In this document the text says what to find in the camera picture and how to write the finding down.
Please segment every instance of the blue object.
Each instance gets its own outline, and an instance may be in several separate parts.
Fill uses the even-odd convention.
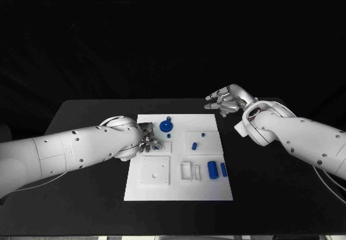
[[[167,133],[173,129],[172,117],[167,116],[166,121],[160,123],[160,130]]]
[[[208,162],[208,170],[209,170],[209,178],[211,179],[218,179],[219,174],[218,174],[218,168],[216,168],[216,162],[215,161]]]
[[[196,150],[196,148],[198,148],[198,143],[195,142],[195,143],[192,144],[192,150]]]
[[[222,175],[223,175],[223,177],[226,177],[226,176],[228,176],[228,172],[226,172],[225,163],[221,164],[221,170],[222,170]]]

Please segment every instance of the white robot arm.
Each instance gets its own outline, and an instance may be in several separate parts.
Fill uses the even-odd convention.
[[[258,101],[236,84],[205,99],[213,98],[218,102],[206,104],[205,109],[219,109],[223,117],[242,108],[242,120],[234,127],[242,137],[248,135],[261,146],[278,140],[294,157],[346,179],[345,131],[297,117],[278,102]]]
[[[127,161],[151,146],[161,147],[153,124],[137,124],[124,116],[99,126],[0,143],[0,198],[23,185],[112,157]]]

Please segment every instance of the table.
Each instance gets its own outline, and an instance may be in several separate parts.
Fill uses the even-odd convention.
[[[215,113],[234,201],[123,201],[130,162],[112,159],[13,192],[0,212],[0,236],[343,234],[346,205],[313,167],[278,141],[262,147],[239,136],[242,111],[222,118],[205,104],[205,99],[69,100],[46,134],[118,115],[136,120],[137,114]]]

